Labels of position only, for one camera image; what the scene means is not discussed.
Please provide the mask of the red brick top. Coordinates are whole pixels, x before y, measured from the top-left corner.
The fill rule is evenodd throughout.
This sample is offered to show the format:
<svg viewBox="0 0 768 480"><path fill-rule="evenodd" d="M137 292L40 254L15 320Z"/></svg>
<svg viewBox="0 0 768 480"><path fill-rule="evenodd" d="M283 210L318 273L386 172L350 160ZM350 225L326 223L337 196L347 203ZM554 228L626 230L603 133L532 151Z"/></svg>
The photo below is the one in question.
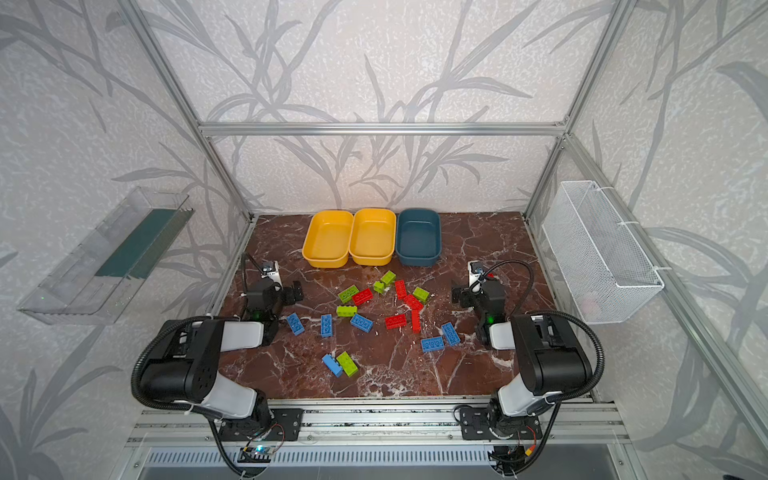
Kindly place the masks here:
<svg viewBox="0 0 768 480"><path fill-rule="evenodd" d="M396 280L394 282L396 296L399 300L403 300L407 295L407 288L404 280Z"/></svg>

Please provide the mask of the green brick bottom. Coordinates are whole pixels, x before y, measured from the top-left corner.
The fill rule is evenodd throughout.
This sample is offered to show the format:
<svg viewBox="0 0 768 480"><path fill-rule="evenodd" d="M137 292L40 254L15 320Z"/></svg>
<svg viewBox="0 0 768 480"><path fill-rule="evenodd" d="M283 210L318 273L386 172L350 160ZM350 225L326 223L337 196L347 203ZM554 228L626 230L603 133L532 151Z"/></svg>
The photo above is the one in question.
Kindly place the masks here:
<svg viewBox="0 0 768 480"><path fill-rule="evenodd" d="M358 366L347 352L342 352L338 355L336 361L348 377L353 377L358 373Z"/></svg>

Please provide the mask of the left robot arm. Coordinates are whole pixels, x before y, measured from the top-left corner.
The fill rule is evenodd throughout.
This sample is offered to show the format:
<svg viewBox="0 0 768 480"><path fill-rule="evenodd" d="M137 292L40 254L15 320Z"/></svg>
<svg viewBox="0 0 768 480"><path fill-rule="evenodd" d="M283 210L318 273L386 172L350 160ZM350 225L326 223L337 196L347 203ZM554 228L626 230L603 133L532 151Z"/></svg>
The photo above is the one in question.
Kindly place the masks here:
<svg viewBox="0 0 768 480"><path fill-rule="evenodd" d="M266 395L222 375L220 356L270 345L279 330L279 314L303 300L303 287L298 281L285 287L266 277L245 297L242 318L205 315L165 322L133 368L134 398L157 410L251 421L260 428L271 425Z"/></svg>

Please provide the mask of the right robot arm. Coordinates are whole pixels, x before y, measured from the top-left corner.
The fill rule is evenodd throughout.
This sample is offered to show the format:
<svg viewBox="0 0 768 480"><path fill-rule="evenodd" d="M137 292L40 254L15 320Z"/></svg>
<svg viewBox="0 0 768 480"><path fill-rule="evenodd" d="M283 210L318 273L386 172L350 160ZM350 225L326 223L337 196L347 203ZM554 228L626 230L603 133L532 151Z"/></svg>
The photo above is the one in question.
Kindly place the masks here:
<svg viewBox="0 0 768 480"><path fill-rule="evenodd" d="M504 289L496 280L454 285L451 297L473 310L484 346L516 355L518 373L496 391L486 409L491 427L499 430L538 416L590 392L601 380L605 352L581 319L555 310L506 314Z"/></svg>

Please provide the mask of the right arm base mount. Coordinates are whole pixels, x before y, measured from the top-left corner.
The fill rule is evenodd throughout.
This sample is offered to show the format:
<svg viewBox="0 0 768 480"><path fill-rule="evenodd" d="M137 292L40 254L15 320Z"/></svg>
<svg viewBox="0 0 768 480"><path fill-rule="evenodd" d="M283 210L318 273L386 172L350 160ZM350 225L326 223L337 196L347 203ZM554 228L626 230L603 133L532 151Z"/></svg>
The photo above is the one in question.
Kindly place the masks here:
<svg viewBox="0 0 768 480"><path fill-rule="evenodd" d="M506 416L490 405L459 405L453 409L453 416L460 426L463 440L538 442L543 434L537 417Z"/></svg>

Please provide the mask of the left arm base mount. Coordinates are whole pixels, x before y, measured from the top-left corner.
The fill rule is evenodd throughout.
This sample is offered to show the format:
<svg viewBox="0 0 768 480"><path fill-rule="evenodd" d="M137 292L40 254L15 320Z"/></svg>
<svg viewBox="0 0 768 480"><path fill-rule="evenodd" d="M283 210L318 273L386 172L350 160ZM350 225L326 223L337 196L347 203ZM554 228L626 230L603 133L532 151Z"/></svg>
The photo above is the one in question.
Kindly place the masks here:
<svg viewBox="0 0 768 480"><path fill-rule="evenodd" d="M264 440L294 442L298 440L304 410L278 408L262 418L226 420L218 429L223 442Z"/></svg>

